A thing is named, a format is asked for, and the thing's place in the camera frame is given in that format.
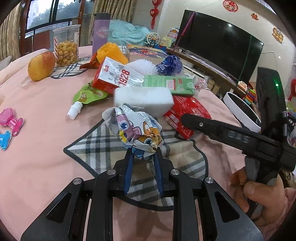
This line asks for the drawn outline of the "right hand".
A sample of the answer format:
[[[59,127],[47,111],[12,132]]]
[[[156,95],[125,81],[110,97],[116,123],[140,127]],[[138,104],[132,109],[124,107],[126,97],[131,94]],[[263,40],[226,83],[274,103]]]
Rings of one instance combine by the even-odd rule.
[[[285,189],[280,176],[275,185],[268,186],[247,181],[245,169],[242,168],[231,175],[230,182],[235,187],[234,200],[244,212],[250,208],[248,200],[263,206],[261,215],[255,218],[256,225],[269,225],[280,218],[285,208]]]

